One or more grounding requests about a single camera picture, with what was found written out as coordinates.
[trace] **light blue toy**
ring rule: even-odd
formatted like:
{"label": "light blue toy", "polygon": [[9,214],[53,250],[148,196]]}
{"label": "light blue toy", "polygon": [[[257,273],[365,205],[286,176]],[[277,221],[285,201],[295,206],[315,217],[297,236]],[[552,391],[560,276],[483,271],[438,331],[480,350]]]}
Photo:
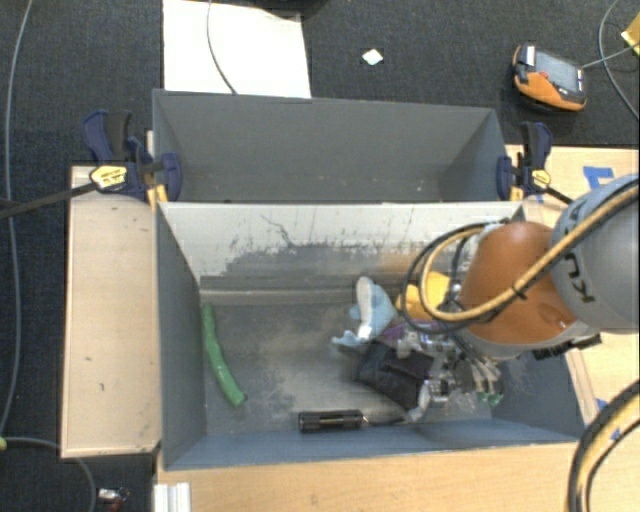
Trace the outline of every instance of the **light blue toy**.
{"label": "light blue toy", "polygon": [[360,320],[358,332],[345,331],[342,338],[331,338],[331,342],[345,347],[358,347],[373,340],[387,328],[398,312],[381,286],[368,277],[361,277],[356,283],[358,303],[350,310],[354,320]]}

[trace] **bin floor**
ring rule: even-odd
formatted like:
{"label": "bin floor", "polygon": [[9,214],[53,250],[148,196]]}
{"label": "bin floor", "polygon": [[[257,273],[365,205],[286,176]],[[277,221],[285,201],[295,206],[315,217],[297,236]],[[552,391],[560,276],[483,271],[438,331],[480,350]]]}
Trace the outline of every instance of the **bin floor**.
{"label": "bin floor", "polygon": [[[350,306],[216,306],[218,342],[248,399],[231,406],[205,358],[208,434],[296,430],[301,411],[360,409],[378,421],[401,417],[399,405],[353,381],[360,355],[330,342],[357,326]],[[467,402],[430,410],[426,419],[480,417],[490,417],[488,409]]]}

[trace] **white paper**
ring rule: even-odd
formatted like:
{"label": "white paper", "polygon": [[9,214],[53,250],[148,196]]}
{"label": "white paper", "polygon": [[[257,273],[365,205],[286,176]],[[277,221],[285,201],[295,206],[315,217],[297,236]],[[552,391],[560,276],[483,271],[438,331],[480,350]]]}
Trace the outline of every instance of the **white paper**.
{"label": "white paper", "polygon": [[[165,89],[230,92],[211,58],[207,12],[207,2],[164,0]],[[299,17],[212,4],[208,21],[216,59],[239,94],[311,97]]]}
{"label": "white paper", "polygon": [[362,58],[370,66],[375,66],[376,64],[379,64],[384,60],[384,57],[382,56],[382,54],[375,48],[369,50],[368,52],[363,53]]}

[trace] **orange device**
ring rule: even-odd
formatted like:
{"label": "orange device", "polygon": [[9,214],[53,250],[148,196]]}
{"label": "orange device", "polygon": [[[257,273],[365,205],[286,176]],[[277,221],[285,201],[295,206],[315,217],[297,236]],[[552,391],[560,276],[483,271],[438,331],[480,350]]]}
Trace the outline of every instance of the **orange device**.
{"label": "orange device", "polygon": [[536,103],[572,112],[587,104],[584,70],[575,62],[527,43],[518,46],[512,64],[516,88]]}

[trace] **small white paper scrap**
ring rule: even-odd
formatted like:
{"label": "small white paper scrap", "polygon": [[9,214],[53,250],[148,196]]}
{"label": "small white paper scrap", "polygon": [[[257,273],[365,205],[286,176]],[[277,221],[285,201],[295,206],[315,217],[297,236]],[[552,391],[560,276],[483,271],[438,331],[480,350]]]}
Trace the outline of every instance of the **small white paper scrap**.
{"label": "small white paper scrap", "polygon": [[369,50],[368,52],[365,52],[362,55],[362,58],[370,66],[375,66],[376,64],[384,60],[384,57],[382,56],[382,54],[375,48]]}

